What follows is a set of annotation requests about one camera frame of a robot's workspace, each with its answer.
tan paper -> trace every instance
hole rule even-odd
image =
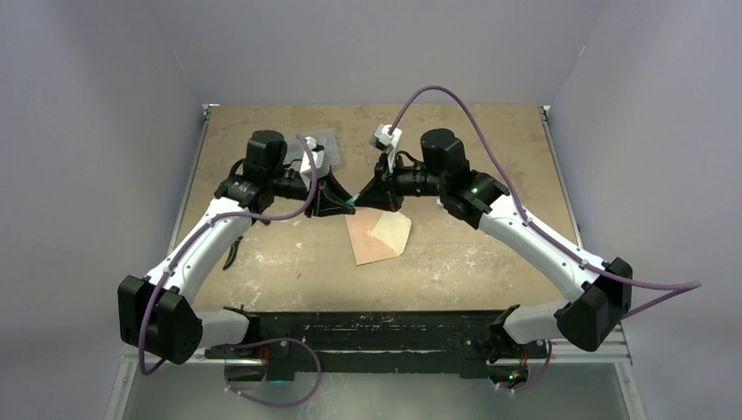
[[[364,208],[346,216],[356,265],[399,256],[410,236],[412,221],[402,213]]]

gray wall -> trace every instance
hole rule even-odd
[[[742,410],[740,16],[735,0],[610,2],[551,109],[587,245],[637,278],[703,281],[626,322],[652,418]]]
[[[607,0],[154,4],[203,102],[551,103]]]
[[[0,417],[101,418],[200,103],[142,0],[0,3]]]

black cable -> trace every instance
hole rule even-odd
[[[409,161],[410,161],[410,162],[412,162],[413,164],[421,164],[421,163],[423,162],[423,161],[421,161],[421,160],[415,159],[414,157],[412,157],[412,155],[410,155],[410,153],[409,153],[409,152],[407,152],[407,151],[405,151],[405,150],[399,150],[399,151],[397,152],[397,154],[400,154],[400,155],[402,155],[402,156],[405,156],[405,157],[406,157],[407,159],[409,159]]]
[[[288,164],[283,164],[283,168],[284,169],[289,168],[292,165],[294,165],[296,162],[301,162],[301,159],[293,159]]]
[[[240,235],[237,239],[232,242],[232,245],[229,247],[229,254],[227,254],[227,260],[224,262],[224,265],[221,267],[222,270],[226,270],[229,267],[232,266],[233,263],[235,263],[235,259],[237,258],[237,251],[240,249],[240,242],[242,241],[242,235]]]

wooden table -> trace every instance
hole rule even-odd
[[[373,176],[378,150],[368,139],[390,123],[399,105],[289,105],[214,107],[185,206],[178,240],[194,226],[229,167],[244,157],[255,130],[295,132],[334,129],[340,183],[357,193]],[[535,105],[473,105],[472,112],[495,156],[526,206],[574,241],[567,203],[552,151]],[[446,127],[465,144],[472,168],[493,174],[480,141],[455,104],[419,104],[402,119],[402,149],[422,158],[420,136]],[[267,214],[285,214],[301,203],[276,199]],[[448,215],[434,198],[406,198],[412,219],[404,253],[356,267],[343,216],[305,217],[256,224],[246,234],[232,268],[221,263],[195,302],[199,311],[224,305],[253,311],[402,311],[501,309],[559,298],[541,273],[494,238]]]

cable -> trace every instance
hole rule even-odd
[[[236,396],[241,396],[242,398],[245,398],[247,400],[252,401],[253,403],[258,403],[261,405],[265,405],[267,407],[273,407],[277,409],[288,409],[289,407],[296,407],[299,404],[305,403],[308,399],[312,398],[315,392],[317,392],[317,389],[319,388],[319,381],[322,378],[322,367],[319,364],[319,357],[317,354],[312,350],[311,347],[309,347],[306,343],[304,343],[300,339],[290,339],[288,337],[278,338],[278,339],[266,339],[264,341],[258,341],[256,343],[250,343],[250,344],[238,344],[236,346],[225,346],[227,348],[232,349],[248,349],[253,347],[259,347],[259,346],[265,346],[267,344],[277,343],[280,341],[288,341],[290,343],[299,344],[301,347],[306,349],[307,352],[311,355],[311,357],[314,359],[314,364],[317,366],[317,380],[314,382],[314,385],[311,387],[308,393],[304,395],[303,397],[299,398],[296,401],[292,402],[272,402],[272,401],[266,401],[260,398],[257,398],[252,395],[244,394],[239,389],[232,386],[231,383],[229,383],[229,378],[227,377],[227,367],[224,367],[224,382],[227,384],[227,388],[225,390],[232,391]]]
[[[294,217],[300,215],[301,213],[306,210],[306,208],[310,205],[312,202],[312,197],[314,197],[314,193],[317,191],[317,166],[315,165],[314,158],[312,158],[312,148],[309,147],[309,144],[306,142],[306,138],[304,136],[301,136],[297,134],[297,139],[299,140],[299,143],[302,146],[302,149],[304,149],[304,153],[309,156],[309,166],[311,168],[311,182],[309,184],[309,193],[306,196],[306,200],[304,203],[293,213],[284,214],[280,216],[269,216],[267,214],[258,214],[258,213],[251,213],[247,210],[243,212],[226,212],[221,214],[216,214],[208,223],[203,224],[201,227],[199,227],[193,234],[188,237],[183,242],[183,245],[180,247],[178,252],[175,253],[175,255],[172,256],[172,260],[167,265],[165,272],[160,277],[159,281],[157,282],[157,285],[155,285],[155,289],[152,291],[152,294],[150,295],[150,300],[147,301],[147,306],[144,309],[144,316],[142,317],[142,326],[139,327],[139,341],[136,343],[138,347],[138,356],[139,356],[139,372],[144,375],[151,375],[156,370],[159,369],[160,366],[162,366],[163,363],[165,363],[165,359],[160,359],[152,368],[147,368],[147,366],[144,363],[144,349],[146,348],[146,340],[147,340],[147,326],[150,323],[150,317],[152,316],[152,310],[155,307],[155,301],[157,300],[157,297],[160,295],[160,292],[162,291],[163,287],[165,287],[165,283],[167,283],[167,279],[170,278],[172,273],[174,272],[175,268],[178,267],[178,262],[183,258],[183,256],[186,254],[188,249],[207,231],[209,230],[214,223],[217,221],[220,221],[222,219],[226,219],[227,217],[249,217],[252,219],[257,219],[259,221],[287,221],[288,219],[293,219]]]
[[[538,373],[535,374],[533,379],[526,382],[525,385],[523,385],[522,387],[518,387],[518,388],[512,388],[510,392],[521,393],[533,387],[534,385],[536,385],[539,382],[539,380],[543,378],[543,373],[546,372],[546,368],[549,367],[549,362],[551,361],[551,353],[554,347],[554,345],[551,344],[551,341],[546,341],[546,345],[548,346],[546,349],[546,359],[543,361],[543,366],[541,366],[541,369],[538,370]]]
[[[670,298],[673,298],[685,292],[692,291],[694,289],[701,287],[701,282],[698,282],[698,281],[681,283],[681,284],[646,283],[646,282],[634,280],[628,277],[617,276],[613,273],[609,273],[608,271],[605,271],[604,269],[596,267],[590,263],[583,263],[583,259],[579,255],[572,252],[571,249],[565,247],[562,243],[560,243],[555,238],[547,234],[537,224],[529,220],[529,217],[526,215],[526,209],[523,207],[523,203],[521,202],[521,198],[518,195],[518,192],[515,190],[515,185],[513,184],[513,181],[505,173],[505,169],[503,169],[503,167],[500,165],[500,162],[497,161],[497,158],[495,158],[492,152],[492,149],[490,148],[489,144],[487,143],[487,140],[485,139],[485,135],[482,133],[482,130],[480,129],[480,125],[477,124],[477,121],[474,119],[474,115],[472,115],[472,111],[469,110],[469,108],[466,106],[466,104],[464,104],[461,98],[459,98],[456,94],[454,94],[451,90],[449,90],[446,87],[430,85],[430,86],[422,87],[418,89],[414,94],[412,94],[412,96],[404,103],[404,105],[402,105],[402,109],[400,109],[399,114],[397,114],[394,122],[392,122],[392,125],[389,127],[388,133],[390,135],[394,132],[394,129],[396,129],[397,125],[399,125],[399,122],[402,120],[404,113],[407,112],[407,109],[410,107],[410,105],[412,105],[412,102],[414,102],[415,99],[420,94],[427,92],[429,90],[437,90],[437,91],[440,91],[440,92],[443,92],[449,95],[461,107],[461,109],[464,111],[464,114],[466,114],[466,117],[469,119],[469,122],[474,127],[474,131],[477,132],[477,137],[479,137],[479,140],[482,142],[482,145],[484,146],[487,155],[489,156],[490,160],[494,164],[495,168],[497,168],[497,172],[499,172],[502,179],[505,180],[505,183],[507,184],[507,188],[509,188],[510,193],[513,195],[513,202],[515,203],[515,207],[517,208],[518,214],[521,216],[521,219],[525,223],[527,223],[527,225],[530,226],[546,242],[550,243],[555,248],[562,251],[564,254],[566,254],[569,258],[571,258],[575,262],[580,263],[582,267],[585,267],[587,270],[593,273],[596,273],[600,276],[610,278],[611,280],[614,280],[616,282],[630,284],[634,287],[639,287],[642,289],[650,289],[653,291],[670,291],[670,293],[662,295],[656,299],[653,299],[631,310],[629,313],[626,314],[624,318],[636,315],[637,313],[645,311],[646,309],[649,309],[655,305],[658,305],[659,303],[664,302],[665,300],[668,300]]]
[[[403,156],[407,157],[407,159],[409,159],[409,161],[410,161],[410,162],[411,162],[412,164],[421,164],[421,163],[422,163],[422,162],[420,161],[420,159],[415,159],[414,157],[412,157],[412,155],[410,155],[410,153],[409,153],[409,152],[407,152],[407,151],[405,151],[405,150],[399,150],[399,151],[397,152],[397,154],[398,154],[398,155],[403,155]]]

